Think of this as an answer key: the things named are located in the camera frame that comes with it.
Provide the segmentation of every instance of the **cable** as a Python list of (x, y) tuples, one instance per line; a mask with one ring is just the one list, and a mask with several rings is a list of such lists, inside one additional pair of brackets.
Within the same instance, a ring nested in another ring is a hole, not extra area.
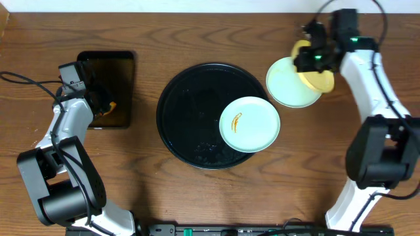
[[(20, 81), (13, 81), (11, 79), (7, 79), (6, 77), (4, 77), (3, 75), (11, 75), (11, 76), (15, 76), (17, 78), (21, 78), (21, 75), (16, 74), (16, 73), (12, 73), (12, 72), (8, 72), (8, 71), (2, 71), (0, 72), (0, 78), (2, 78), (2, 80), (10, 82), (10, 83), (16, 83), (19, 85), (34, 85), (34, 83), (31, 82), (20, 82)], [(62, 81), (40, 81), (40, 82), (36, 82), (38, 84), (44, 84), (44, 83), (62, 83)]]
[(353, 231), (354, 226), (356, 225), (357, 221), (359, 221), (360, 217), (362, 217), (362, 214), (365, 212), (365, 210), (369, 206), (370, 202), (372, 202), (376, 196), (387, 197), (387, 198), (394, 199), (394, 200), (408, 200), (408, 199), (411, 199), (411, 198), (415, 197), (419, 193), (419, 191), (420, 191), (420, 182), (417, 185), (417, 187), (415, 188), (415, 190), (412, 193), (410, 193), (409, 195), (406, 195), (406, 196), (395, 196), (395, 195), (386, 194), (386, 193), (373, 193), (372, 195), (370, 195), (370, 197), (367, 200), (367, 202), (365, 203), (365, 205), (359, 211), (359, 213), (357, 214), (354, 221), (352, 221), (352, 224), (350, 225), (349, 230)]
[[(13, 80), (10, 80), (10, 79), (6, 79), (6, 78), (3, 77), (3, 75), (15, 76), (15, 77), (17, 77), (19, 79), (23, 79), (23, 80), (25, 80), (27, 82), (26, 83), (19, 83), (18, 81), (13, 81)], [(29, 84), (36, 85), (39, 88), (41, 88), (42, 90), (44, 90), (52, 98), (54, 98), (54, 100), (56, 101), (56, 103), (60, 106), (60, 114), (58, 115), (58, 118), (56, 120), (56, 123), (54, 124), (54, 126), (53, 126), (53, 128), (52, 128), (52, 130), (50, 132), (50, 135), (51, 135), (51, 143), (52, 143), (52, 146), (53, 146), (55, 152), (57, 153), (57, 155), (60, 158), (60, 160), (63, 162), (63, 164), (66, 167), (66, 169), (75, 178), (75, 180), (76, 180), (76, 182), (77, 182), (77, 184), (78, 184), (78, 186), (79, 186), (79, 188), (80, 188), (80, 190), (81, 190), (81, 192), (83, 194), (83, 198), (85, 199), (85, 203), (86, 203), (86, 211), (87, 211), (87, 221), (86, 221), (86, 224), (85, 225), (86, 226), (90, 225), (91, 224), (91, 217), (92, 217), (92, 215), (91, 215), (91, 205), (89, 203), (89, 197), (87, 195), (87, 191), (85, 189), (85, 186), (82, 184), (79, 176), (76, 174), (76, 172), (74, 171), (73, 167), (69, 164), (69, 162), (67, 161), (67, 159), (64, 158), (64, 156), (61, 153), (61, 150), (59, 148), (59, 145), (57, 145), (57, 143), (55, 142), (55, 138), (57, 137), (56, 131), (58, 129), (58, 126), (60, 125), (60, 122), (61, 122), (61, 120), (63, 118), (64, 113), (66, 112), (66, 110), (64, 109), (64, 106), (61, 104), (60, 100), (50, 90), (48, 90), (47, 88), (45, 88), (39, 82), (36, 82), (36, 81), (34, 81), (32, 79), (29, 79), (27, 77), (24, 77), (23, 75), (19, 75), (19, 74), (8, 72), (8, 71), (0, 71), (0, 77), (3, 80), (5, 80), (7, 82), (10, 82), (10, 83), (18, 83), (18, 84), (23, 84), (23, 85), (29, 85)]]
[(312, 19), (312, 21), (316, 20), (319, 15), (322, 13), (322, 11), (324, 10), (324, 8), (326, 8), (330, 3), (334, 2), (335, 0), (329, 0), (328, 2), (324, 3), (320, 9), (317, 11), (317, 13), (315, 14), (314, 18)]
[(290, 221), (292, 221), (292, 220), (298, 220), (298, 221), (302, 222), (302, 220), (301, 220), (301, 219), (296, 218), (296, 217), (292, 217), (292, 218), (288, 219), (288, 220), (286, 221), (286, 223), (284, 223), (282, 230), (285, 230), (285, 229), (286, 229), (286, 226), (288, 225), (288, 223), (289, 223)]
[(357, 232), (351, 232), (351, 231), (343, 231), (343, 230), (336, 230), (336, 229), (324, 229), (324, 228), (312, 228), (312, 229), (280, 229), (280, 230), (274, 230), (269, 231), (266, 233), (261, 233), (257, 236), (273, 236), (273, 235), (280, 235), (280, 234), (286, 234), (286, 233), (295, 233), (295, 234), (303, 234), (303, 233), (309, 233), (311, 235), (319, 235), (320, 233), (324, 235), (344, 235), (344, 236), (372, 236), (373, 234), (370, 233), (357, 233)]
[[(385, 40), (385, 37), (387, 36), (387, 31), (388, 31), (388, 18), (387, 18), (387, 14), (385, 13), (383, 7), (381, 6), (381, 4), (379, 4), (379, 2), (377, 0), (372, 0), (381, 10), (381, 14), (383, 17), (383, 30), (382, 30), (382, 34), (379, 38), (378, 41), (378, 52), (380, 49), (380, 46), (382, 45), (383, 41)], [(376, 67), (377, 65), (375, 64), (375, 57), (376, 57), (376, 53), (374, 52), (372, 54), (372, 59), (371, 59), (371, 65), (372, 65), (372, 72), (375, 76), (375, 80), (379, 86), (379, 89), (381, 89), (381, 92), (385, 98), (385, 100), (387, 101), (388, 106), (391, 108), (391, 110), (395, 113), (395, 115), (397, 116), (397, 118), (400, 120), (400, 122), (402, 123), (402, 126), (413, 136), (413, 139), (415, 141), (415, 147), (417, 148), (417, 151), (420, 153), (420, 143), (419, 140), (417, 138), (417, 136), (415, 135), (414, 130), (410, 127), (410, 125), (407, 123), (407, 121), (402, 117), (402, 115), (396, 110), (396, 108), (394, 107), (393, 102), (390, 100), (390, 98), (388, 97), (387, 93), (385, 92), (385, 89), (382, 85), (382, 83), (379, 80), (377, 71), (376, 71)]]

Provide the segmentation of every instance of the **power cord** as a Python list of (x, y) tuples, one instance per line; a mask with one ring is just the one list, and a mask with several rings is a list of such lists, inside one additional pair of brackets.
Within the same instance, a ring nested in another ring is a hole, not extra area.
[[(19, 79), (25, 80), (26, 82), (20, 82), (20, 81), (13, 81), (11, 79), (7, 79), (5, 78), (3, 75), (11, 75), (14, 77), (17, 77)], [(45, 88), (43, 85), (41, 85), (42, 83), (62, 83), (61, 81), (41, 81), (41, 82), (36, 82), (32, 79), (29, 79), (27, 77), (24, 77), (23, 75), (19, 75), (16, 73), (12, 73), (12, 72), (8, 72), (8, 71), (0, 71), (0, 78), (2, 78), (2, 80), (6, 81), (6, 82), (10, 82), (10, 83), (16, 83), (16, 84), (20, 84), (20, 85), (36, 85), (39, 88), (41, 88), (42, 90), (44, 90), (49, 96), (51, 96), (52, 98), (54, 98), (55, 102), (60, 106), (60, 114), (58, 115), (58, 118), (56, 120), (56, 123), (54, 124), (50, 135), (51, 135), (51, 143), (52, 146), (55, 150), (55, 152), (58, 155), (58, 158), (60, 158), (60, 160), (63, 162), (64, 166), (66, 167), (66, 169), (69, 171), (69, 173), (74, 177), (76, 183), (78, 184), (83, 198), (85, 199), (85, 204), (86, 204), (86, 211), (87, 211), (87, 220), (86, 220), (86, 226), (90, 226), (91, 225), (91, 218), (92, 218), (92, 214), (91, 214), (91, 204), (89, 203), (89, 196), (87, 195), (87, 191), (85, 186), (82, 184), (80, 177), (76, 174), (75, 170), (73, 169), (73, 167), (71, 166), (71, 164), (67, 161), (66, 158), (64, 158), (61, 149), (59, 147), (59, 144), (57, 145), (56, 142), (56, 138), (57, 136), (57, 129), (61, 123), (61, 120), (64, 116), (64, 113), (66, 112), (66, 110), (64, 109), (64, 106), (61, 104), (60, 100), (57, 98), (57, 96), (55, 96), (50, 90), (48, 90), (47, 88)], [(76, 161), (74, 159), (74, 157), (70, 156), (70, 154), (65, 153), (65, 155), (67, 157), (69, 157), (73, 162)]]

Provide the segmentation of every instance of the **orange object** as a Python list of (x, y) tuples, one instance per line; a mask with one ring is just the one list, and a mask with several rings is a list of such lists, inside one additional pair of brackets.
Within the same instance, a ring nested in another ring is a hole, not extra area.
[(111, 106), (111, 109), (109, 110), (109, 112), (106, 112), (104, 115), (107, 115), (107, 114), (111, 113), (115, 109), (117, 104), (115, 102), (111, 102), (110, 106)]
[(235, 116), (234, 120), (232, 121), (232, 130), (236, 133), (236, 126), (238, 125), (239, 117), (242, 116), (242, 113), (239, 113)]

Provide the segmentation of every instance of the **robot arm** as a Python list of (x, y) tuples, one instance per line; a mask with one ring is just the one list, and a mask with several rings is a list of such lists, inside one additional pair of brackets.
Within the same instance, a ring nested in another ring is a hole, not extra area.
[[(18, 157), (18, 168), (37, 217), (47, 226), (84, 227), (99, 235), (134, 235), (136, 226), (133, 214), (106, 198), (104, 184), (83, 148), (87, 128), (94, 116), (110, 111), (112, 106), (103, 106), (98, 102), (98, 97), (93, 99), (97, 92), (89, 88), (93, 87), (94, 82), (87, 78), (82, 64), (76, 62), (59, 68), (63, 84), (66, 85), (66, 95), (62, 97), (66, 112), (62, 113), (60, 106), (55, 105), (52, 123), (42, 141), (35, 149)], [(57, 122), (56, 138), (52, 139), (51, 131)], [(57, 174), (67, 172), (52, 142), (57, 142), (61, 152), (65, 153), (64, 158), (87, 191), (92, 214), (87, 225), (86, 201), (75, 176), (68, 172), (69, 180), (52, 185), (47, 183)]]
[[(413, 130), (419, 130), (419, 120), (411, 118), (397, 99), (385, 75), (377, 44), (372, 38), (359, 36), (356, 10), (333, 13), (330, 42), (324, 27), (316, 21), (304, 30), (310, 36), (311, 46), (300, 49), (294, 61), (297, 71), (339, 71), (359, 109), (362, 127), (347, 150), (348, 178), (337, 202), (325, 214), (329, 229), (359, 232), (363, 220), (381, 198), (377, 194), (388, 193), (399, 181), (409, 179), (418, 157), (413, 137), (402, 128), (372, 72), (372, 58), (379, 83), (395, 110)], [(387, 138), (396, 145), (386, 146)]]

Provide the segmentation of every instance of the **green switch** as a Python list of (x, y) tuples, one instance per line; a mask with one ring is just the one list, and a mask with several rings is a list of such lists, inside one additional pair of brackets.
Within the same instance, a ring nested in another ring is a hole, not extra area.
[(192, 229), (184, 229), (184, 236), (192, 236)]
[(276, 229), (269, 229), (268, 230), (268, 232), (271, 232), (271, 231), (276, 231)]

